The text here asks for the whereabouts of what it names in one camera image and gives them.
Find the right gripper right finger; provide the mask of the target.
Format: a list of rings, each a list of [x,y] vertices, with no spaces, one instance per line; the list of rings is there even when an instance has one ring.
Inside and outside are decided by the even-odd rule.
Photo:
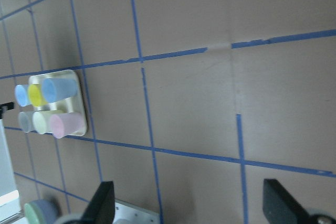
[[[308,212],[276,179],[264,179],[263,213],[268,223],[307,223]]]

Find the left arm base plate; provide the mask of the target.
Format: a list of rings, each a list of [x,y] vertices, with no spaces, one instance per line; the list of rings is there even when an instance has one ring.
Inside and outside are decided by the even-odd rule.
[[[113,223],[160,224],[160,215],[122,200],[115,200]]]

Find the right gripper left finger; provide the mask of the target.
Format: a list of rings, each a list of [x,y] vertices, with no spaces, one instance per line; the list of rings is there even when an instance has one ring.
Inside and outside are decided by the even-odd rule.
[[[115,196],[113,181],[101,182],[80,218],[80,223],[113,223]]]

